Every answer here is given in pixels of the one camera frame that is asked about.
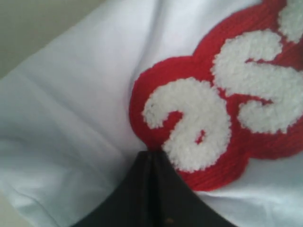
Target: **dark object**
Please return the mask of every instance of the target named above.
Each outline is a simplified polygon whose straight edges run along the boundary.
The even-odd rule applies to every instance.
[[[140,152],[121,185],[74,227],[235,227],[181,180],[164,152]]]

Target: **red embroidery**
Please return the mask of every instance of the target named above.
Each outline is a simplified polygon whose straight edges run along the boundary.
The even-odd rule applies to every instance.
[[[150,129],[144,122],[142,112],[150,94],[162,85],[177,79],[194,77],[209,81],[214,85],[210,72],[214,56],[217,55],[226,39],[234,38],[244,32],[271,29],[278,32],[278,13],[286,6],[286,0],[265,0],[262,4],[237,12],[217,25],[198,45],[192,56],[176,57],[157,63],[143,72],[136,81],[130,102],[130,122],[134,132],[149,149],[159,149],[169,138],[170,131],[182,118],[173,112],[162,128]],[[287,42],[282,36],[283,51],[270,63],[303,70],[303,39],[298,44]],[[247,95],[226,96],[220,89],[221,98],[227,101],[227,112],[232,120],[232,137],[227,151],[216,164],[206,170],[193,173],[179,171],[184,181],[196,191],[209,191],[222,187],[243,173],[250,157],[276,159],[289,157],[303,150],[303,117],[290,126],[286,134],[277,132],[252,133],[241,127],[237,116],[240,104],[249,100],[262,100]]]

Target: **white fabric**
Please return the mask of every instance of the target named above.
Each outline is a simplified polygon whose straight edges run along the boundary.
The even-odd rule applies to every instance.
[[[68,227],[99,205],[145,148],[128,122],[138,74],[188,55],[231,13],[258,0],[111,0],[0,81],[0,190],[37,227]],[[303,155],[252,160],[201,193],[240,227],[303,223]]]

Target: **embroidered patch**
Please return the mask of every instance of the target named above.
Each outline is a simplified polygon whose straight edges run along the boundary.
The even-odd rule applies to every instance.
[[[303,150],[302,12],[301,0],[264,0],[135,82],[134,132],[166,151],[193,190],[236,180],[250,157]]]

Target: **red patch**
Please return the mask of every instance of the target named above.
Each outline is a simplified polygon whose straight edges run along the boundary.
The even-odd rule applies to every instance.
[[[189,77],[209,81],[213,85],[214,76],[210,69],[213,67],[214,56],[220,52],[225,40],[244,32],[265,29],[280,34],[277,23],[278,13],[285,6],[286,0],[265,0],[260,5],[237,12],[204,37],[192,56],[169,58],[140,75],[134,85],[130,102],[130,122],[136,135],[149,149],[160,149],[169,138],[170,131],[182,118],[181,113],[173,112],[162,128],[150,129],[143,120],[142,112],[153,91],[171,81]],[[303,39],[300,43],[294,44],[286,42],[286,38],[282,36],[282,43],[284,45],[282,53],[271,63],[303,70]],[[232,120],[232,137],[227,151],[220,156],[215,165],[194,173],[179,171],[193,190],[214,190],[236,180],[243,173],[250,157],[276,159],[289,157],[303,150],[303,117],[288,128],[287,134],[252,133],[242,128],[237,119],[239,105],[260,98],[244,95],[227,97],[222,90],[220,96],[227,101],[227,112]],[[203,134],[201,138],[197,138],[197,143],[203,143],[202,136]]]

